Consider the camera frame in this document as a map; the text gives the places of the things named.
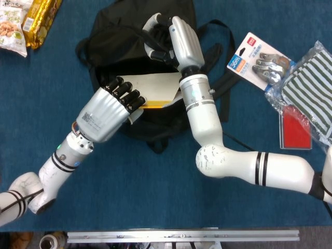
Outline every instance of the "blue floor mat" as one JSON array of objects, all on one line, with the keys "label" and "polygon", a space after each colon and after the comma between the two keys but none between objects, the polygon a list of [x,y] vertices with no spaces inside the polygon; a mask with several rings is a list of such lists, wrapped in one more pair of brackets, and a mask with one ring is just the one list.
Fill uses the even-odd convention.
[{"label": "blue floor mat", "polygon": [[[97,11],[109,3],[64,1],[40,49],[30,50],[26,59],[0,51],[0,191],[17,176],[38,172],[91,98],[88,71],[74,50],[89,35]],[[237,46],[251,31],[294,60],[316,40],[332,51],[328,0],[195,0],[195,8],[198,25],[222,20],[233,30]],[[227,31],[210,29],[203,48],[216,41],[227,47]],[[225,56],[209,74],[210,82],[223,73],[224,62]],[[325,155],[315,144],[311,151],[279,149],[278,114],[250,83],[241,81],[232,89],[230,113],[223,129],[247,145],[299,155],[315,170],[322,169]],[[226,137],[224,142],[245,151]],[[117,133],[95,146],[48,211],[38,216],[28,211],[0,230],[332,225],[323,203],[311,196],[205,177],[195,166],[198,149],[190,131],[173,138],[162,155]]]}]

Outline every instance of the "white robotic arm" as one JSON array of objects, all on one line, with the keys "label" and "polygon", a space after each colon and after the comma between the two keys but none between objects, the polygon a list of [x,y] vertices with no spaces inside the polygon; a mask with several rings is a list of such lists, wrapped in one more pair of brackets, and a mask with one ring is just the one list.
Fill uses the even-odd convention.
[{"label": "white robotic arm", "polygon": [[251,184],[307,193],[332,203],[332,149],[320,174],[301,157],[226,148],[208,77],[200,72],[204,58],[195,31],[179,17],[165,18],[159,13],[143,29],[150,32],[157,24],[169,27],[173,48],[167,54],[145,44],[145,50],[151,59],[169,62],[171,58],[182,74],[179,85],[191,131],[202,146],[196,155],[199,171],[210,177],[233,176]]},{"label": "white robotic arm", "polygon": [[21,217],[27,209],[39,214],[54,203],[60,187],[93,152],[93,143],[110,139],[145,103],[140,92],[131,90],[130,82],[116,77],[93,95],[73,123],[72,132],[42,166],[39,176],[25,173],[7,192],[0,193],[0,226]]}]

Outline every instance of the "black backpack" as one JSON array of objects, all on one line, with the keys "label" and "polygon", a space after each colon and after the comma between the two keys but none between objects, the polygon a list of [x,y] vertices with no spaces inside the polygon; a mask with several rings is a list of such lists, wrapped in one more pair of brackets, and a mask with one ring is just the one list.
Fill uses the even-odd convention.
[{"label": "black backpack", "polygon": [[[121,0],[102,9],[96,16],[91,34],[80,41],[76,54],[86,65],[94,91],[104,86],[117,75],[142,75],[171,73],[176,69],[159,61],[151,60],[144,50],[144,43],[155,50],[165,50],[170,45],[164,27],[158,27],[151,34],[142,31],[145,22],[155,13],[165,16],[179,16],[197,31],[201,38],[207,25],[217,24],[228,28],[219,20],[212,20],[196,29],[196,16],[192,0]],[[218,62],[223,52],[221,44],[216,43],[204,55],[205,66],[201,69],[207,74]],[[232,32],[227,54],[228,62],[235,52]],[[221,121],[228,120],[229,89],[239,80],[231,71],[214,83],[214,99],[221,95]],[[155,153],[162,153],[168,138],[189,128],[185,105],[179,100],[170,106],[159,109],[145,109],[133,124],[125,123],[121,131],[129,137],[144,140]]]}]

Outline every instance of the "green striped towel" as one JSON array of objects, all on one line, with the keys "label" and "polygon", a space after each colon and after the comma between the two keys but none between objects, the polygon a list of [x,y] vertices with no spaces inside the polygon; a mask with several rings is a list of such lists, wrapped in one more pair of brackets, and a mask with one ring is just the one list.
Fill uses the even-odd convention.
[{"label": "green striped towel", "polygon": [[285,80],[282,96],[310,120],[319,140],[332,146],[332,58],[325,50]]}]

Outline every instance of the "yellow snack package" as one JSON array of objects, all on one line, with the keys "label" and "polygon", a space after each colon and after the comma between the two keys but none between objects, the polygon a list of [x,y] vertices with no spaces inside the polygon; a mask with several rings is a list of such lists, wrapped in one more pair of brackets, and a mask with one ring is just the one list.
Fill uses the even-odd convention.
[{"label": "yellow snack package", "polygon": [[62,0],[34,0],[23,23],[26,46],[36,49],[46,38]]}]

